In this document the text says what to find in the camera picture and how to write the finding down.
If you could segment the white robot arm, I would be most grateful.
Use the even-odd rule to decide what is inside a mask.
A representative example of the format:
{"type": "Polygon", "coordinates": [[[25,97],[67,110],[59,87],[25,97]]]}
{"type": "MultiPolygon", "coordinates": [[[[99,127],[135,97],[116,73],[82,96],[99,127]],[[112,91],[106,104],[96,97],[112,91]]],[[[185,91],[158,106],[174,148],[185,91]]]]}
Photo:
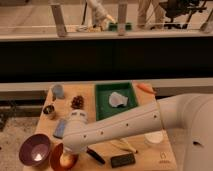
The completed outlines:
{"type": "Polygon", "coordinates": [[[213,171],[213,94],[163,98],[93,123],[72,112],[62,142],[79,154],[99,142],[172,128],[187,132],[183,171],[213,171]]]}

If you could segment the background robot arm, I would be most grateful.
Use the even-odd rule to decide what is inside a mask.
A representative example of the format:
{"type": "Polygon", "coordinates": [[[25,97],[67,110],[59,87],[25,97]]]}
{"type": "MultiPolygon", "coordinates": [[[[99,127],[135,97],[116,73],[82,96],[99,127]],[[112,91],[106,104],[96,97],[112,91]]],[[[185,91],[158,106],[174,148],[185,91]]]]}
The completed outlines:
{"type": "Polygon", "coordinates": [[[102,0],[86,0],[92,11],[92,24],[99,27],[105,20],[115,23],[115,19],[107,12],[102,4],[102,0]]]}

